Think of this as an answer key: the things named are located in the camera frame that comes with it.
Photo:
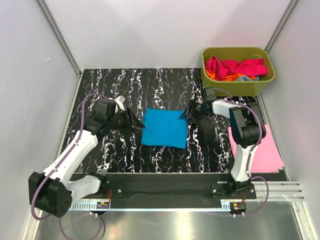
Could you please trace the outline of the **blue t shirt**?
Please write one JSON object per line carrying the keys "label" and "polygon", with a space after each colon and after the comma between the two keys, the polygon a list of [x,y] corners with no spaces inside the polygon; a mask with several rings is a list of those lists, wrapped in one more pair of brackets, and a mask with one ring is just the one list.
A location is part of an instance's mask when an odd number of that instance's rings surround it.
{"label": "blue t shirt", "polygon": [[180,118],[183,113],[183,110],[147,108],[143,115],[145,129],[142,131],[141,143],[146,146],[185,149],[188,124],[185,118]]}

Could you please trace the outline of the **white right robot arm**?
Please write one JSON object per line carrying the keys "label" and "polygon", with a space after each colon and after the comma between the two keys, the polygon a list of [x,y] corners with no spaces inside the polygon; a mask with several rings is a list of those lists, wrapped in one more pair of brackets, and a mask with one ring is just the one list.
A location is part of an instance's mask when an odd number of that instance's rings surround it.
{"label": "white right robot arm", "polygon": [[232,95],[222,89],[203,88],[200,95],[192,98],[180,119],[188,124],[199,124],[204,115],[215,114],[228,118],[231,136],[236,143],[233,167],[226,183],[214,186],[214,198],[242,198],[252,189],[252,164],[254,155],[266,137],[265,123],[256,103],[244,104],[231,100]]}

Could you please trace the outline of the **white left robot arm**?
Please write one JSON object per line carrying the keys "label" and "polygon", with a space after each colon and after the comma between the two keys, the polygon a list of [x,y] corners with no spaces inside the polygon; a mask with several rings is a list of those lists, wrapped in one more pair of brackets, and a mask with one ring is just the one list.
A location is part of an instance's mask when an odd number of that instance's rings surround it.
{"label": "white left robot arm", "polygon": [[96,108],[88,117],[81,117],[80,129],[61,155],[41,173],[33,172],[28,178],[31,215],[41,221],[35,210],[47,216],[61,218],[76,202],[88,195],[103,198],[110,193],[105,173],[89,173],[79,180],[71,181],[75,170],[84,158],[111,131],[130,134],[145,129],[145,125],[132,110],[123,105],[124,98],[101,96]]}

